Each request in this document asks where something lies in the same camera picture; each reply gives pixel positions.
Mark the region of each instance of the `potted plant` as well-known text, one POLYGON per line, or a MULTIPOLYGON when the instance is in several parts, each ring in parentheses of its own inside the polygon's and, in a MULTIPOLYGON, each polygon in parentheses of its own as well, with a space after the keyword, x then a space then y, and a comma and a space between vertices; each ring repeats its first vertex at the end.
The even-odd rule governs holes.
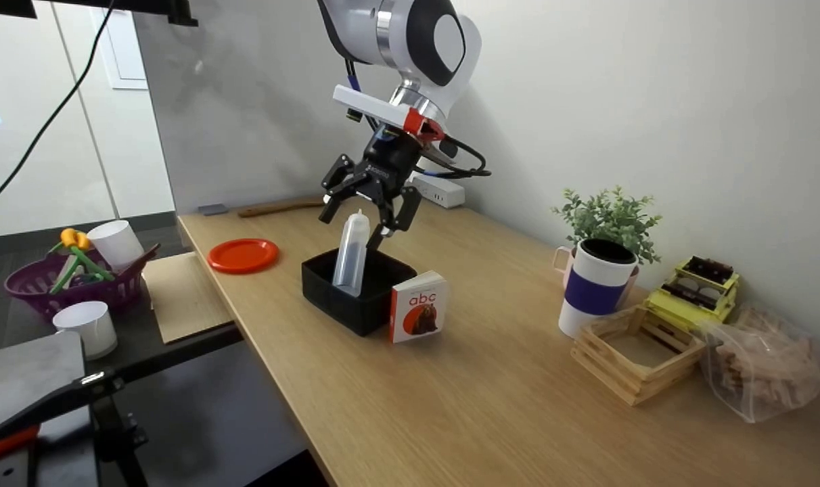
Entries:
POLYGON ((559 330, 578 337, 598 318, 610 314, 631 292, 637 266, 655 264, 650 199, 624 199, 623 188, 598 195, 564 189, 555 210, 571 226, 571 246, 556 250, 562 272, 559 330))
POLYGON ((650 203, 651 199, 628 199, 623 188, 589 199, 564 189, 564 203, 555 215, 567 222, 573 250, 587 238, 604 238, 631 250, 636 264, 646 266, 656 264, 650 231, 660 222, 660 215, 646 211, 650 203))

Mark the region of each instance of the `wooden tabletop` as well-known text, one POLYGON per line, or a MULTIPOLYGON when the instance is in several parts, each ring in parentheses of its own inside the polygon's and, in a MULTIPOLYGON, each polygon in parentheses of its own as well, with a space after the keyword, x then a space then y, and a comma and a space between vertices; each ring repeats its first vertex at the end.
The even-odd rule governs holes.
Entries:
POLYGON ((280 246, 265 275, 210 277, 336 486, 820 486, 820 398, 754 427, 696 375, 628 410, 567 358, 551 250, 464 210, 422 207, 380 246, 449 280, 443 333, 356 340, 301 292, 347 215, 181 216, 203 258, 226 238, 280 246))

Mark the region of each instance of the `wooden tray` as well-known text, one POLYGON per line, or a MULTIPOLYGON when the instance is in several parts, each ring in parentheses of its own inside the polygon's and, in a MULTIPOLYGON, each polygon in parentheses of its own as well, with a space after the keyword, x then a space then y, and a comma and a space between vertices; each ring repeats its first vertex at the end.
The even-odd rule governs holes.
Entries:
POLYGON ((702 342, 633 307, 573 340, 571 358, 628 407, 667 390, 702 354, 702 342))

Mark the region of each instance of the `white box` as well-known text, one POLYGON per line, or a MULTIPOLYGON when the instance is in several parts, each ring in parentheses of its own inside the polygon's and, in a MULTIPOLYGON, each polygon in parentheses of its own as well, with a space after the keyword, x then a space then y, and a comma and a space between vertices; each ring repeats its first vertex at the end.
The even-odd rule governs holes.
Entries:
POLYGON ((464 207, 464 189, 453 181, 411 173, 409 184, 417 188, 424 200, 433 200, 440 210, 464 207))
POLYGON ((391 288, 388 345, 440 333, 447 314, 447 283, 428 272, 391 288))

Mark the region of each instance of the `power cord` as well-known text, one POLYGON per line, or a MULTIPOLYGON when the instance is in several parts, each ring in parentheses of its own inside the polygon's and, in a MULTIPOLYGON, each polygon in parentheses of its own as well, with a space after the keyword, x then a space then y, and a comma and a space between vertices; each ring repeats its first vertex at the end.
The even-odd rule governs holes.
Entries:
POLYGON ((472 146, 467 146, 467 145, 463 145, 459 138, 452 138, 452 135, 447 135, 447 142, 440 142, 440 145, 452 145, 453 149, 467 153, 471 157, 479 161, 479 165, 464 172, 464 168, 453 168, 453 165, 443 165, 443 162, 429 161, 429 162, 440 165, 443 173, 429 173, 429 172, 413 168, 417 173, 433 176, 433 180, 476 180, 476 176, 489 176, 486 157, 480 153, 476 153, 472 146))
POLYGON ((107 5, 107 12, 106 12, 106 20, 102 20, 99 30, 96 30, 95 38, 91 38, 91 49, 89 49, 89 57, 87 57, 87 65, 84 65, 79 83, 75 83, 72 89, 61 99, 61 103, 52 112, 52 118, 41 126, 41 131, 34 133, 34 138, 30 142, 30 146, 23 149, 22 161, 14 165, 14 172, 7 173, 7 180, 0 184, 0 195, 1 195, 6 188, 22 173, 22 168, 23 168, 26 161, 30 161, 30 154, 34 153, 34 146, 41 145, 41 138, 47 133, 47 128, 54 126, 54 120, 61 115, 61 108, 68 107, 68 101, 72 101, 72 96, 80 89, 80 84, 84 84, 84 78, 89 76, 89 69, 91 69, 91 64, 95 64, 95 53, 96 53, 96 47, 99 47, 99 38, 102 38, 102 32, 106 32, 106 27, 107 27, 111 15, 114 15, 114 0, 111 0, 111 5, 107 5))

